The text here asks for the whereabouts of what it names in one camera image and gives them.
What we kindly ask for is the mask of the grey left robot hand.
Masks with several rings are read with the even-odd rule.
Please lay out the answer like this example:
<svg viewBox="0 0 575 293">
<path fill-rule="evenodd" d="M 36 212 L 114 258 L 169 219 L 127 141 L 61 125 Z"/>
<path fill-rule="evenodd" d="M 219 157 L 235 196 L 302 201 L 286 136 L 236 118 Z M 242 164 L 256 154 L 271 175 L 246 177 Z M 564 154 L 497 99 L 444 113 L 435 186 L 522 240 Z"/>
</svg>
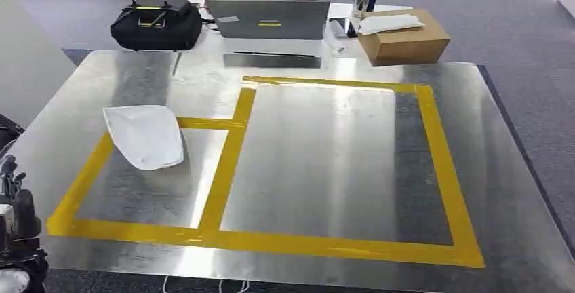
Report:
<svg viewBox="0 0 575 293">
<path fill-rule="evenodd" d="M 23 189 L 26 172 L 16 173 L 18 164 L 13 155 L 1 158 L 1 205 L 12 207 L 12 219 L 8 221 L 7 233 L 11 239 L 31 239 L 42 230 L 30 190 Z"/>
</svg>

